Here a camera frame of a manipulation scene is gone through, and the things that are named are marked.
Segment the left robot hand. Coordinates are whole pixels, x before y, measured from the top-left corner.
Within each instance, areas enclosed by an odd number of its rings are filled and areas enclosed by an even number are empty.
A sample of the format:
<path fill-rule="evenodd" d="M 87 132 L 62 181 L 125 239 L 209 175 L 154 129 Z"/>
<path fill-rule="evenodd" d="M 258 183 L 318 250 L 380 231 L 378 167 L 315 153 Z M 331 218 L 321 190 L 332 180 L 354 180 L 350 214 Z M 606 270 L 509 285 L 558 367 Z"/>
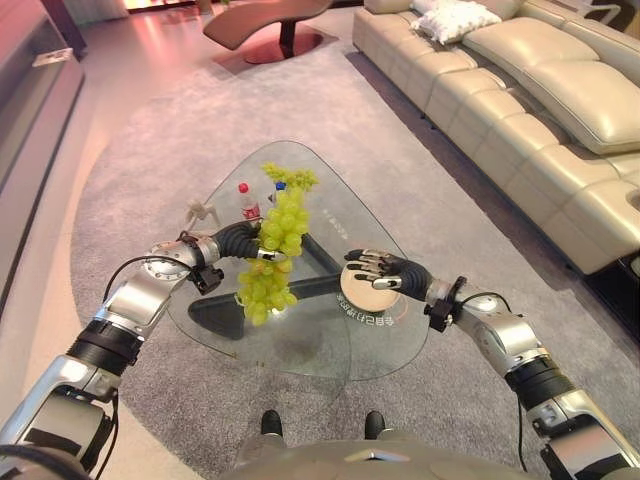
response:
<path fill-rule="evenodd" d="M 259 221 L 241 221 L 222 228 L 212 236 L 212 239 L 218 247 L 221 258 L 236 257 L 269 262 L 286 260 L 287 256 L 283 252 L 268 249 L 259 244 L 260 231 Z"/>

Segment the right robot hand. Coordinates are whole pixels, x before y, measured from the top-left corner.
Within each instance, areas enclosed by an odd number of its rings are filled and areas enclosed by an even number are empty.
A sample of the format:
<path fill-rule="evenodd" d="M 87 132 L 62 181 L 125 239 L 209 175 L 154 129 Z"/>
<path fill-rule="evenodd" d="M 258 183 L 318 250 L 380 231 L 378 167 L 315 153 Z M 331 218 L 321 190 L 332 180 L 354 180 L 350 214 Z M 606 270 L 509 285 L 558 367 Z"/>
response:
<path fill-rule="evenodd" d="M 394 290 L 406 297 L 426 301 L 433 276 L 422 265 L 374 249 L 351 250 L 344 255 L 344 260 L 356 280 L 368 282 L 376 290 Z"/>

